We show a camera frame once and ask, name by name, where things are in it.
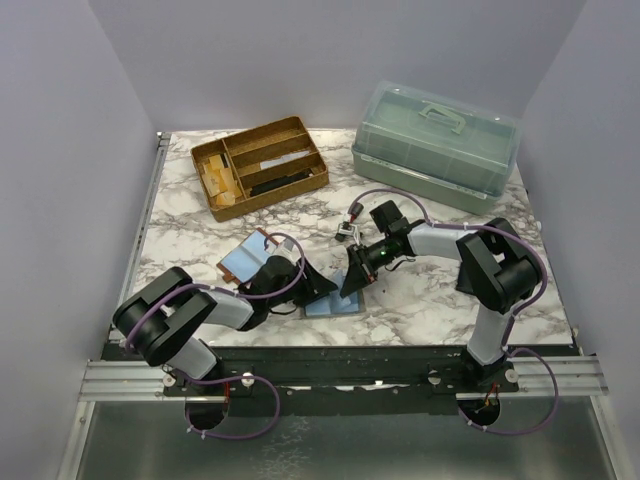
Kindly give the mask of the grey card holder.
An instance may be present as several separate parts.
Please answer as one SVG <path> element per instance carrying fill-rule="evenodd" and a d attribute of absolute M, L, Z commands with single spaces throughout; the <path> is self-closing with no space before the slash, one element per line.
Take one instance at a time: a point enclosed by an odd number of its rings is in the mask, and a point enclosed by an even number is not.
<path fill-rule="evenodd" d="M 358 291 L 342 298 L 339 294 L 344 283 L 344 273 L 336 271 L 331 281 L 338 287 L 328 296 L 304 307 L 304 317 L 311 319 L 356 315 L 366 311 L 363 294 Z"/>

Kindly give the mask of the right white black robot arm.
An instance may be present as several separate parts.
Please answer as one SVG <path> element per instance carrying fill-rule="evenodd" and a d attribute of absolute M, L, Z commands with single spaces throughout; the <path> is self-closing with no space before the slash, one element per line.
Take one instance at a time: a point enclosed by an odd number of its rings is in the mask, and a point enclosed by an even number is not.
<path fill-rule="evenodd" d="M 383 239 L 347 248 L 349 264 L 340 296 L 374 283 L 378 270 L 400 257 L 459 261 L 463 290 L 480 303 L 460 379 L 471 391 L 485 390 L 496 380 L 494 366 L 506 359 L 515 316 L 546 289 L 544 262 L 503 218 L 471 226 L 410 222 L 393 201 L 374 208 L 371 218 Z"/>

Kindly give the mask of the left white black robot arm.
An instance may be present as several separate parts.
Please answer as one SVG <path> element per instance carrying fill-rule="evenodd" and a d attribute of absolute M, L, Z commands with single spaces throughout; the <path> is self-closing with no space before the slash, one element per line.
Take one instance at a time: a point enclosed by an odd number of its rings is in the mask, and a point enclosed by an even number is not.
<path fill-rule="evenodd" d="M 197 284 L 172 267 L 121 304 L 112 323 L 148 365 L 177 369 L 197 393 L 209 395 L 220 387 L 222 372 L 216 354 L 195 337 L 202 324 L 249 331 L 277 306 L 305 307 L 337 289 L 309 262 L 282 255 L 270 256 L 236 293 Z"/>

